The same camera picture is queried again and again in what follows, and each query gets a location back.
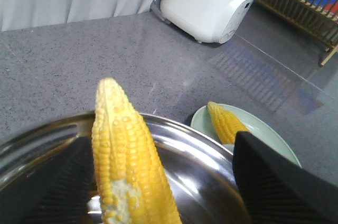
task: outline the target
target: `corn on the cob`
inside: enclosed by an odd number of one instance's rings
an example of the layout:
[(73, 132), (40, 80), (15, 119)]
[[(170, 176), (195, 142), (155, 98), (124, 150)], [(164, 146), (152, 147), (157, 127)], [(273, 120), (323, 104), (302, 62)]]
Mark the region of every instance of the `corn on the cob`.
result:
[(208, 102), (208, 111), (222, 144), (234, 144), (238, 131), (249, 131), (234, 113), (215, 102)]
[(100, 81), (92, 148), (104, 223), (179, 224), (154, 140), (121, 86)]

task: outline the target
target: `stainless steel pot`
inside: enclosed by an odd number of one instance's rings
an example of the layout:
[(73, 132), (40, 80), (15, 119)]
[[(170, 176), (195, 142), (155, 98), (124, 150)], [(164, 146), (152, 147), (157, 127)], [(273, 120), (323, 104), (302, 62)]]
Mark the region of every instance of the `stainless steel pot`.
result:
[[(250, 218), (234, 182), (232, 154), (219, 143), (188, 126), (158, 116), (147, 114), (143, 116), (165, 167), (183, 223), (250, 223)], [(92, 158), (89, 154), (93, 120), (93, 112), (59, 119), (15, 136), (0, 145), (0, 197), (6, 195), (6, 198), (11, 201), (11, 207), (2, 201), (9, 211), (1, 211), (0, 206), (1, 220), (7, 218), (12, 220), (8, 223), (20, 223), (22, 218), (31, 216), (30, 220), (33, 221), (31, 223), (40, 223), (41, 209), (49, 207), (52, 212), (55, 207), (68, 200), (73, 205), (70, 204), (71, 210), (66, 214), (67, 217), (73, 217), (72, 220), (74, 220), (74, 216), (78, 218), (82, 215), (78, 223), (100, 223), (99, 197), (95, 183), (92, 184)], [(74, 154), (80, 148), (85, 154)], [(72, 158), (66, 162), (65, 160), (70, 155)], [(51, 166), (51, 163), (54, 163), (53, 172), (47, 168), (48, 165)], [(73, 163), (78, 163), (78, 166), (72, 166)], [(62, 167), (68, 168), (59, 172), (58, 170)], [(36, 179), (30, 179), (44, 168), (48, 170), (49, 175), (44, 174)], [(63, 176), (48, 182), (50, 177), (56, 173), (62, 173)], [(82, 183), (73, 186), (73, 183), (79, 180)], [(21, 188), (21, 191), (13, 190), (13, 185), (18, 184), (18, 181), (21, 187), (17, 188)], [(25, 194), (30, 197), (35, 195), (34, 191), (28, 193), (27, 182), (39, 194), (33, 201), (24, 196)], [(39, 190), (36, 184), (49, 184), (50, 186)], [(55, 190), (55, 187), (59, 191), (57, 190), (58, 193), (51, 196), (50, 192)], [(58, 201), (52, 200), (54, 208), (48, 205), (51, 200), (46, 201), (47, 196), (55, 198), (60, 190), (66, 191), (68, 187), (75, 188), (72, 192), (73, 197), (65, 196)], [(21, 200), (17, 195), (11, 196), (14, 191), (28, 200)], [(76, 193), (82, 193), (84, 197), (74, 200)], [(79, 207), (83, 205), (79, 203), (83, 199), (87, 206), (84, 213), (80, 212), (82, 209)], [(12, 209), (13, 206), (20, 204), (19, 202), (23, 205), (24, 211), (19, 208)], [(51, 212), (44, 214), (49, 218)], [(15, 218), (8, 216), (15, 213)], [(63, 219), (53, 223), (73, 222)]]

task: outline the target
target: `rice cooker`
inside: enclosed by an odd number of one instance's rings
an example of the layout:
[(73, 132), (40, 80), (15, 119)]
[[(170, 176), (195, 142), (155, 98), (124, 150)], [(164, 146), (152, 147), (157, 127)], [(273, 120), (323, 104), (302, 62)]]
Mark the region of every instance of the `rice cooker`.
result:
[(205, 43), (225, 43), (254, 0), (161, 0), (165, 18)]

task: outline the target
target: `gray countertop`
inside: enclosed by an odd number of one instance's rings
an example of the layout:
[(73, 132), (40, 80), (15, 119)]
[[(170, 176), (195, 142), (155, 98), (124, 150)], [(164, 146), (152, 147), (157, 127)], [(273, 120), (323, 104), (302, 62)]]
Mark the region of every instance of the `gray countertop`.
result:
[(336, 96), (249, 42), (248, 31), (242, 24), (226, 44), (198, 44), (143, 13), (0, 33), (2, 137), (93, 110), (98, 80), (109, 76), (140, 112), (182, 123), (209, 100), (242, 108), (303, 168), (338, 184)]

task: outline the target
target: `bitten corn cob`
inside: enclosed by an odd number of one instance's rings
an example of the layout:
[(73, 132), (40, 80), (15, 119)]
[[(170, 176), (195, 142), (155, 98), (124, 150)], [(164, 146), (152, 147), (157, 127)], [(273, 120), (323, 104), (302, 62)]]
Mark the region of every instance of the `bitten corn cob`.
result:
[(92, 148), (105, 224), (179, 224), (151, 133), (121, 86), (100, 81)]
[(234, 144), (238, 131), (249, 131), (234, 113), (215, 102), (208, 102), (208, 111), (212, 125), (222, 144)]

